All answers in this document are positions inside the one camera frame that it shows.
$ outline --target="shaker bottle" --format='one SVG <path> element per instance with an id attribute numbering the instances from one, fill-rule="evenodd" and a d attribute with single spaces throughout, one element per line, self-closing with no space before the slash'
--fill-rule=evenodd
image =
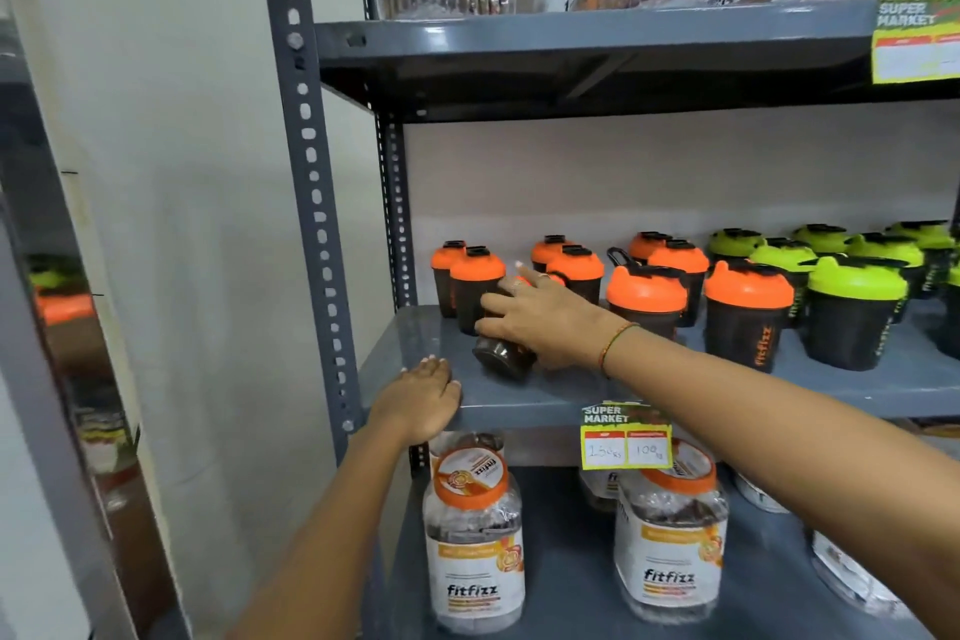
<path id="1" fill-rule="evenodd" d="M 563 246 L 559 256 L 549 262 L 547 270 L 565 278 L 571 292 L 581 295 L 591 304 L 600 303 L 600 280 L 604 267 L 590 248 L 582 245 Z"/>
<path id="2" fill-rule="evenodd" d="M 945 223 L 945 220 L 903 220 L 887 228 L 888 233 L 915 239 L 923 252 L 926 272 L 917 294 L 918 299 L 930 299 L 940 293 L 954 265 L 956 242 L 944 226 Z"/>
<path id="3" fill-rule="evenodd" d="M 937 333 L 937 348 L 960 360 L 960 266 L 954 266 L 947 274 L 944 291 L 946 317 Z"/>
<path id="4" fill-rule="evenodd" d="M 667 241 L 673 238 L 672 235 L 661 233 L 660 231 L 640 231 L 633 236 L 630 241 L 630 247 L 627 251 L 630 258 L 638 264 L 646 264 L 650 254 L 663 246 Z"/>
<path id="5" fill-rule="evenodd" d="M 522 276 L 516 278 L 525 284 L 530 283 Z M 550 278 L 561 286 L 566 286 L 560 276 L 551 274 Z M 513 296 L 500 287 L 497 288 L 497 291 L 502 295 Z M 522 381 L 527 376 L 530 368 L 537 361 L 537 355 L 522 344 L 495 336 L 484 336 L 483 334 L 477 337 L 476 343 L 473 345 L 473 355 L 477 362 L 489 371 L 517 382 Z"/>
<path id="6" fill-rule="evenodd" d="M 678 327 L 692 327 L 697 323 L 700 311 L 700 294 L 704 289 L 704 279 L 711 267 L 710 259 L 697 246 L 683 238 L 671 238 L 657 248 L 650 258 L 650 266 L 666 266 L 683 272 L 680 282 L 686 289 L 686 308 L 679 317 Z"/>
<path id="7" fill-rule="evenodd" d="M 566 235 L 545 235 L 543 240 L 530 251 L 530 263 L 534 271 L 544 273 L 546 265 L 560 255 L 564 246 L 573 246 Z"/>
<path id="8" fill-rule="evenodd" d="M 846 228 L 827 223 L 807 223 L 793 232 L 797 241 L 809 244 L 818 256 L 830 256 L 833 253 L 847 252 L 847 239 L 850 234 Z"/>
<path id="9" fill-rule="evenodd" d="M 639 324 L 648 332 L 674 340 L 687 306 L 687 289 L 679 268 L 640 265 L 622 248 L 610 248 L 613 275 L 606 286 L 606 302 L 614 314 Z"/>
<path id="10" fill-rule="evenodd" d="M 437 300 L 439 312 L 446 319 L 457 316 L 457 307 L 453 303 L 453 294 L 450 291 L 450 267 L 455 261 L 463 258 L 467 244 L 462 240 L 447 240 L 430 258 L 430 267 L 433 269 L 433 281 L 437 285 Z"/>
<path id="11" fill-rule="evenodd" d="M 760 372 L 771 372 L 793 286 L 780 269 L 746 260 L 717 261 L 703 284 L 706 352 Z"/>
<path id="12" fill-rule="evenodd" d="M 767 238 L 765 245 L 750 254 L 750 260 L 755 264 L 777 267 L 793 287 L 793 306 L 790 306 L 783 326 L 796 329 L 804 318 L 807 282 L 810 281 L 810 271 L 817 265 L 817 254 L 802 240 Z"/>
<path id="13" fill-rule="evenodd" d="M 855 372 L 881 360 L 890 324 L 907 285 L 906 261 L 823 256 L 806 292 L 803 346 L 817 362 Z"/>
<path id="14" fill-rule="evenodd" d="M 717 261 L 746 261 L 757 246 L 763 243 L 763 235 L 757 231 L 748 231 L 743 228 L 724 228 L 710 236 L 706 246 L 710 262 Z"/>
<path id="15" fill-rule="evenodd" d="M 495 292 L 498 282 L 506 275 L 507 266 L 485 245 L 470 246 L 462 258 L 450 266 L 457 326 L 465 335 L 476 337 L 474 324 L 484 316 L 480 297 Z"/>
<path id="16" fill-rule="evenodd" d="M 917 240 L 910 235 L 894 233 L 858 233 L 846 241 L 846 255 L 906 262 L 906 266 L 900 270 L 900 276 L 906 281 L 907 294 L 896 305 L 893 323 L 904 321 L 906 306 L 910 299 L 920 294 L 927 274 L 924 252 L 917 245 Z"/>

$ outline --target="person's left arm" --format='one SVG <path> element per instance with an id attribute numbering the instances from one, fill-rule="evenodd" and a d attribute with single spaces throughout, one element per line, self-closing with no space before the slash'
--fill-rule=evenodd
<path id="1" fill-rule="evenodd" d="M 229 640 L 351 640 L 364 577 L 394 469 L 410 445 L 434 438 L 460 405 L 450 365 L 430 356 L 391 382 L 276 575 Z"/>

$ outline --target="metal shelf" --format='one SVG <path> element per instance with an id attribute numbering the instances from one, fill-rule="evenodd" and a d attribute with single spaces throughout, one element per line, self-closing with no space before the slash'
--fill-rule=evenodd
<path id="1" fill-rule="evenodd" d="M 875 87 L 877 3 L 318 23 L 321 81 L 404 123 L 931 100 Z"/>
<path id="2" fill-rule="evenodd" d="M 520 468 L 527 599 L 523 618 L 491 637 L 610 637 L 619 640 L 921 640 L 915 620 L 879 620 L 849 606 L 822 583 L 810 564 L 803 525 L 794 516 L 766 514 L 726 485 L 730 518 L 720 603 L 706 622 L 663 627 L 627 609 L 615 582 L 613 517 L 584 501 L 575 469 Z M 390 605 L 394 637 L 449 637 L 430 613 L 421 512 L 426 482 L 414 483 L 404 516 Z"/>
<path id="3" fill-rule="evenodd" d="M 939 302 L 912 302 L 904 323 L 891 330 L 879 367 L 869 372 L 810 359 L 797 332 L 787 330 L 774 375 L 878 417 L 960 415 L 960 360 L 938 352 L 930 337 L 942 312 Z M 703 351 L 703 315 L 699 326 L 680 330 L 679 339 Z M 463 385 L 462 407 L 451 430 L 576 425 L 584 405 L 629 399 L 619 383 L 582 369 L 534 370 L 523 383 L 500 379 L 474 358 L 474 341 L 457 330 L 453 319 L 442 318 L 437 306 L 402 308 L 360 369 L 364 410 L 402 367 L 414 367 L 429 354 L 450 360 Z"/>

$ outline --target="human arm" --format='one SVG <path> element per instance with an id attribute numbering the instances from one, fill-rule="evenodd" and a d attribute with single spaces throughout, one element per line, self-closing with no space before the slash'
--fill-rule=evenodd
<path id="1" fill-rule="evenodd" d="M 477 330 L 546 366 L 598 367 L 626 322 L 549 279 L 486 294 Z M 960 637 L 960 463 L 795 384 L 632 328 L 606 374 L 662 409 L 888 586 L 939 638 Z"/>
<path id="2" fill-rule="evenodd" d="M 352 640 L 364 577 L 394 469 L 410 445 L 447 427 L 460 405 L 450 365 L 430 356 L 380 393 L 286 559 L 228 640 Z"/>

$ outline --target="person's right arm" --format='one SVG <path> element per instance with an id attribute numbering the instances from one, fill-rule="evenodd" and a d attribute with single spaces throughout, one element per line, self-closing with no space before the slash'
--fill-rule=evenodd
<path id="1" fill-rule="evenodd" d="M 525 268 L 477 322 L 546 367 L 599 367 L 626 322 Z M 832 397 L 638 328 L 604 371 L 665 411 L 888 586 L 941 640 L 960 638 L 960 462 Z"/>

